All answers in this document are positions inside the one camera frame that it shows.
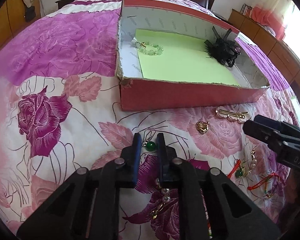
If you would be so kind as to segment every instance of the cardboard box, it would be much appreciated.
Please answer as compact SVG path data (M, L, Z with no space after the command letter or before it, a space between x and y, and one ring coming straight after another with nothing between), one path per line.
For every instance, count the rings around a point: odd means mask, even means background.
M123 0L116 67L122 109L143 111L257 101L269 88L269 82L242 48L234 67L228 68L240 87L143 78L137 49L131 45L136 29L179 33L215 42L213 26L220 36L231 28L228 40L234 41L239 33L227 23L185 6L157 0Z

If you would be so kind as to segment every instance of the bed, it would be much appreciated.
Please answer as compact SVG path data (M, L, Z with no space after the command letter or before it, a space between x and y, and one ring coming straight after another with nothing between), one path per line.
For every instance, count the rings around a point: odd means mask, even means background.
M122 0L76 0L26 28L0 51L0 218L16 233L19 226L76 169L96 169L117 158L133 134L163 132L166 144L195 167L228 174L236 159L255 151L252 173L232 181L277 222L285 204L289 169L275 153L242 131L242 124L216 118L216 107L123 112L116 66L117 22ZM213 15L190 0L164 0ZM271 88L256 102L225 106L298 124L291 87L265 54L242 33L236 41L268 78ZM199 134L193 123L210 122ZM276 191L248 191L271 172ZM139 180L122 190L119 239L178 239L177 191L155 220L156 154L142 149ZM269 181L268 191L275 182Z

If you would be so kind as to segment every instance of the gold hair clip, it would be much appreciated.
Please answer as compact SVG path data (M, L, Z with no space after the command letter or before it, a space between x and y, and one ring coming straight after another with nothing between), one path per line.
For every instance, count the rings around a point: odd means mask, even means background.
M216 108L216 117L227 118L228 121L238 121L238 123L244 122L248 114L248 112L231 112L225 108L222 109L221 106Z
M196 129L199 133L206 133L209 130L209 122L197 122Z

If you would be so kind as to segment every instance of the black hair accessory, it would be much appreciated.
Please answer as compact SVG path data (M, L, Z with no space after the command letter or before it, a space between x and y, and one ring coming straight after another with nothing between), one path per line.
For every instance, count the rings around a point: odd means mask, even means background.
M213 27L212 30L217 38L216 43L212 44L208 40L204 42L207 45L209 56L215 58L221 65L227 63L229 67L233 67L234 60L240 55L240 48L234 41L227 41L232 30L229 29L223 38L217 33L215 27Z

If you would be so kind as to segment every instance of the red fabric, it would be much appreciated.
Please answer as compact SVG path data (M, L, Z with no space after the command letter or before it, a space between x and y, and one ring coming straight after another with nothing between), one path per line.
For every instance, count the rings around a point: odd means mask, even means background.
M282 25L276 15L271 11L255 6L251 18L263 26L270 26L274 30L275 37L279 41L283 39L285 26Z

